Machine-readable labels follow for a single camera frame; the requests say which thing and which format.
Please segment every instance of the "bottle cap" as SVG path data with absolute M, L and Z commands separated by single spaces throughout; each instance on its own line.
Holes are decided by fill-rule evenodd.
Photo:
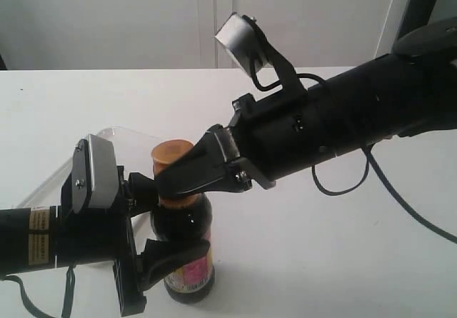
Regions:
M 194 145 L 184 139 L 172 139 L 160 143 L 152 149 L 152 172 L 157 175 L 168 165 L 181 158 L 185 153 L 192 149 Z M 162 199 L 161 204 L 170 209 L 181 209 L 192 205 L 198 198 L 197 194 L 181 199 Z

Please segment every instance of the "black cable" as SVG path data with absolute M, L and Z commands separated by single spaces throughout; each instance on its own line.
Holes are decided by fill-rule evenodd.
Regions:
M 249 59 L 249 70 L 251 72 L 251 78 L 254 82 L 254 84 L 256 85 L 256 88 L 261 90 L 261 91 L 266 91 L 266 90 L 270 90 L 272 88 L 275 88 L 277 87 L 280 83 L 279 81 L 276 81 L 272 84 L 270 84 L 269 86 L 266 86 L 266 87 L 263 87 L 259 84 L 258 82 L 258 79 L 257 79 L 257 75 L 256 75 L 256 71 L 255 71 L 255 67 L 254 67 L 254 60 L 253 58 L 250 58 Z M 320 76 L 318 75 L 315 75 L 315 74 L 309 74 L 309 73 L 301 73 L 301 74 L 297 74 L 298 78 L 300 79 L 312 79 L 316 82 L 318 82 L 322 87 L 323 89 L 325 89 L 328 93 L 328 95 L 332 97 L 332 93 L 328 87 L 328 84 L 327 84 L 327 81 L 322 79 Z M 415 209 L 413 209 L 409 204 L 408 202 L 406 202 L 406 200 L 395 190 L 395 188 L 393 188 L 392 184 L 390 183 L 389 180 L 387 180 L 387 177 L 386 175 L 383 173 L 382 169 L 380 168 L 378 162 L 375 160 L 373 154 L 371 153 L 371 148 L 372 146 L 366 146 L 364 141 L 362 140 L 362 138 L 360 138 L 360 136 L 358 135 L 357 133 L 357 130 L 355 128 L 355 126 L 352 124 L 352 121 L 349 119 L 349 116 L 347 114 L 345 114 L 345 112 L 342 112 L 340 111 L 339 112 L 340 115 L 341 115 L 341 118 L 343 119 L 345 125 L 346 125 L 346 128 L 349 130 L 349 132 L 352 134 L 352 136 L 356 139 L 356 141 L 358 142 L 360 148 L 362 149 L 363 153 L 365 154 L 365 157 L 366 157 L 366 160 L 367 162 L 371 165 L 371 167 L 373 168 L 373 170 L 375 171 L 376 175 L 378 176 L 379 180 L 381 181 L 381 183 L 384 185 L 384 187 L 387 189 L 388 193 L 400 204 L 401 207 L 403 207 L 405 209 L 406 212 L 409 213 L 410 216 L 412 216 L 419 224 L 422 224 L 424 227 L 426 227 L 427 229 L 431 230 L 432 232 L 435 232 L 437 235 L 447 239 L 448 241 L 450 242 L 453 242 L 453 243 L 456 243 L 457 244 L 457 236 L 453 235 L 453 234 L 450 234 L 449 232 L 443 230 L 442 228 L 440 227 L 437 227 L 435 224 L 429 222 L 427 219 L 425 219 L 424 217 L 422 217 Z M 323 192 L 324 194 L 327 194 L 330 193 L 330 194 L 327 194 L 327 195 L 340 195 L 338 194 L 339 192 L 332 192 L 332 191 L 329 191 L 327 189 L 325 189 L 321 183 L 318 181 L 317 179 L 317 176 L 316 176 L 316 170 L 315 170 L 315 167 L 312 167 L 311 168 L 311 171 L 313 172 L 313 179 L 314 179 L 314 182 L 316 184 L 316 186 L 318 187 L 319 190 L 321 190 L 321 192 Z M 346 191 L 342 191 L 342 194 L 345 194 L 345 193 L 348 193 L 348 192 L 351 192 L 353 191 L 355 188 L 359 187 L 366 179 L 366 176 L 368 176 L 368 172 L 364 172 L 363 173 L 363 177 L 362 177 L 362 180 L 354 187 L 351 187 L 350 189 L 347 189 Z
M 64 295 L 64 308 L 62 309 L 61 318 L 69 318 L 71 315 L 71 308 L 73 307 L 73 298 L 74 298 L 74 285 L 75 285 L 75 275 L 74 275 L 74 266 L 71 265 L 66 272 L 66 283 L 65 283 L 65 295 Z M 16 282 L 19 285 L 21 291 L 21 300 L 25 309 L 36 318 L 53 318 L 52 316 L 44 313 L 38 307 L 31 302 L 29 296 L 26 293 L 24 283 L 21 278 L 16 275 L 7 275 L 0 279 L 1 281 L 12 281 Z

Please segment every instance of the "table surface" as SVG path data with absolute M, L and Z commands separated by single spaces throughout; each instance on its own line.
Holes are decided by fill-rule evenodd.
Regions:
M 299 69 L 324 78 L 347 67 Z M 261 81 L 273 79 L 272 69 Z M 72 154 L 87 133 L 123 126 L 197 141 L 225 124 L 231 101 L 257 92 L 238 69 L 0 72 L 1 208 L 16 206 Z M 457 134 L 394 138 L 374 149 L 394 186 L 422 215 L 457 233 L 453 185 Z M 359 151 L 318 167 L 329 188 L 363 172 Z M 376 176 L 326 197 L 304 170 L 245 194 L 210 194 L 216 284 L 186 306 L 161 284 L 142 317 L 454 317 L 457 246 L 416 223 Z M 59 316 L 65 269 L 22 274 L 32 301 Z M 0 315 L 29 317 L 19 288 L 0 283 Z M 77 267 L 72 317 L 118 317 L 110 267 Z

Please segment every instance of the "brown glass bottle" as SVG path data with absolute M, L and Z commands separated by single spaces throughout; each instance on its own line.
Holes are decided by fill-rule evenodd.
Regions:
M 192 144 L 173 140 L 158 145 L 152 151 L 154 174 L 185 154 Z M 151 226 L 161 241 L 189 241 L 211 238 L 213 219 L 211 203 L 205 194 L 193 195 L 179 200 L 161 199 L 158 209 L 151 216 Z M 177 269 L 164 279 L 165 288 L 178 302 L 199 302 L 210 292 L 215 280 L 215 271 L 208 254 Z

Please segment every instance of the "sticker label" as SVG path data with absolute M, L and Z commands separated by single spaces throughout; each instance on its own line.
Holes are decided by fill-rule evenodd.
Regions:
M 208 230 L 204 239 L 211 241 Z M 211 248 L 205 257 L 197 259 L 165 277 L 165 282 L 176 292 L 192 293 L 203 288 L 213 275 L 213 257 Z
M 49 208 L 33 208 L 30 210 L 29 229 L 49 230 Z M 46 264 L 49 262 L 49 235 L 29 234 L 29 265 Z

